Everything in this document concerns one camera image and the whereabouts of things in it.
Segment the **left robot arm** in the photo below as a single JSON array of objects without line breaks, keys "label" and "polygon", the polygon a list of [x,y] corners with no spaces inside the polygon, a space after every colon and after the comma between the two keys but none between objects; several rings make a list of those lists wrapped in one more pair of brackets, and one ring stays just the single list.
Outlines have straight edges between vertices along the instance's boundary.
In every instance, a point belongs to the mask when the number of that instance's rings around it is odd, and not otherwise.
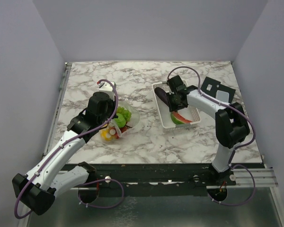
[{"label": "left robot arm", "polygon": [[83,147],[99,130],[115,116],[118,95],[95,92],[88,106],[72,118],[67,130],[54,148],[25,175],[17,174],[12,184],[17,198],[14,215],[18,215],[18,205],[23,203],[37,215],[49,210],[55,199],[77,185],[91,186],[95,181],[94,168],[83,162],[69,172],[58,175],[67,161]]}]

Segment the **purple eggplant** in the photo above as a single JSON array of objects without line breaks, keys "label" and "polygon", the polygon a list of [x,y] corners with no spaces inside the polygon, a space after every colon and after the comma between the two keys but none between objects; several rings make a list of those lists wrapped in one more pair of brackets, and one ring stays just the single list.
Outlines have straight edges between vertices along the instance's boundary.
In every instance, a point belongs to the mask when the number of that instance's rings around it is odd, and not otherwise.
[{"label": "purple eggplant", "polygon": [[169,101],[167,98],[167,93],[160,87],[154,89],[155,95],[167,106],[169,107]]}]

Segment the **red watermelon slice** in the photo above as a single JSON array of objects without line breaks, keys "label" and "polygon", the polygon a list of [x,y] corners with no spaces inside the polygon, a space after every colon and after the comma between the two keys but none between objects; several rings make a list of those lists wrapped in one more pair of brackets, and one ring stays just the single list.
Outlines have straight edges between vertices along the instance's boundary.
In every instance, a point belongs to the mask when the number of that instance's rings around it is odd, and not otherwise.
[{"label": "red watermelon slice", "polygon": [[170,113],[170,118],[172,122],[175,125],[180,125],[180,124],[190,124],[192,121],[184,118],[182,115],[180,115],[178,112],[171,112]]}]

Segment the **clear dotted zip bag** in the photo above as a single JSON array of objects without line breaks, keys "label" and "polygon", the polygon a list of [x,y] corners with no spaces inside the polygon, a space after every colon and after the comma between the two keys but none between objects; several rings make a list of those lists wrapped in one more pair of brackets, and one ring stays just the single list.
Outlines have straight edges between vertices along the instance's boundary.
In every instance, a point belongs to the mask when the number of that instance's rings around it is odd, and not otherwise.
[{"label": "clear dotted zip bag", "polygon": [[[131,127],[130,130],[128,130],[126,133],[125,133],[125,136],[122,137],[121,139],[125,138],[126,135],[130,134],[130,133],[134,133],[135,132],[135,129],[137,127],[137,125],[139,124],[140,122],[140,114],[138,112],[138,110],[136,108],[134,108],[133,106],[131,106],[128,102],[126,101],[119,101],[118,103],[118,107],[124,107],[126,109],[128,109],[131,113],[132,113],[132,116],[131,116],[131,119],[129,122],[126,122],[126,125],[128,125],[129,127]],[[101,131],[108,131],[108,128],[109,127],[116,127],[117,124],[116,122],[114,121],[114,119],[112,119],[107,125],[105,125],[105,127],[103,129],[100,130]]]}]

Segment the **yellow bell pepper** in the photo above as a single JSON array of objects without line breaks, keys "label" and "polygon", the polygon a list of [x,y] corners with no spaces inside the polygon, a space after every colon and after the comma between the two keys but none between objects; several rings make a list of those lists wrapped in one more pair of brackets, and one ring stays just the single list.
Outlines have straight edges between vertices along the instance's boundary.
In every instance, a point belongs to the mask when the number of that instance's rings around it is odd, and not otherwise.
[{"label": "yellow bell pepper", "polygon": [[101,131],[100,136],[105,141],[110,141],[112,139],[111,134],[108,131]]}]

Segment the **green round guava fruit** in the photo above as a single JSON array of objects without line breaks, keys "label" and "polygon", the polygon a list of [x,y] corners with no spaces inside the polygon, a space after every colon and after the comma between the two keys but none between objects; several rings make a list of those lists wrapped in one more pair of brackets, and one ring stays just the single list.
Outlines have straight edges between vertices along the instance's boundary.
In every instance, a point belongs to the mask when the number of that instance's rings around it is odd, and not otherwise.
[{"label": "green round guava fruit", "polygon": [[116,122],[117,126],[119,128],[122,128],[126,125],[126,120],[124,116],[121,113],[117,113],[116,117],[114,118],[114,121]]}]

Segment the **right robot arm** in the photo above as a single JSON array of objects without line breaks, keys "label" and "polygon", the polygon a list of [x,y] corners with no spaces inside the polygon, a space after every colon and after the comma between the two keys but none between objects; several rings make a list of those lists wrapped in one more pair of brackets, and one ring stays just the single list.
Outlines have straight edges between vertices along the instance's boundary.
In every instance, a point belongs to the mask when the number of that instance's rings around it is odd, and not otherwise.
[{"label": "right robot arm", "polygon": [[179,75],[168,79],[167,85],[170,89],[167,93],[170,112],[192,106],[215,120],[215,135],[219,145],[212,162],[214,170],[208,173],[208,180],[211,184],[219,185],[225,179],[224,172],[230,168],[235,148],[250,133],[241,104],[229,104],[207,96],[196,86],[186,86]]}]

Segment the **white perforated plastic basket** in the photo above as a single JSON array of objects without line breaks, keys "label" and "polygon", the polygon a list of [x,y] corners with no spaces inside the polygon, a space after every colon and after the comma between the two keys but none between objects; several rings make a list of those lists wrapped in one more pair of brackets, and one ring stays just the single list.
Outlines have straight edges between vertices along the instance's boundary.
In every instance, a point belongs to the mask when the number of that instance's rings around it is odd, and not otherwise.
[{"label": "white perforated plastic basket", "polygon": [[171,90],[169,86],[164,82],[158,82],[158,83],[152,84],[155,105],[157,107],[157,112],[160,117],[160,123],[163,127],[163,131],[173,131],[173,130],[179,130],[179,129],[184,129],[184,128],[193,128],[194,126],[196,126],[197,124],[201,122],[201,117],[200,117],[198,109],[193,106],[188,106],[185,109],[179,110],[178,113],[182,117],[184,117],[185,119],[191,122],[186,123],[186,124],[179,124],[179,125],[174,124],[170,117],[169,108],[155,94],[154,89],[157,87],[162,88],[165,92],[170,92]]}]

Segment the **green grapes bunch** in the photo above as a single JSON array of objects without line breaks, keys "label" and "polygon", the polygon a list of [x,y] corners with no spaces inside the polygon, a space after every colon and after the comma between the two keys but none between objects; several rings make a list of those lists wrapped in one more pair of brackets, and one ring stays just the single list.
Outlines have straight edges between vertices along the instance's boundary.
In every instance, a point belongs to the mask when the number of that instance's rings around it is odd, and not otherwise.
[{"label": "green grapes bunch", "polygon": [[128,109],[121,107],[121,106],[118,107],[117,113],[121,114],[124,117],[126,122],[129,122],[132,116],[132,113]]}]

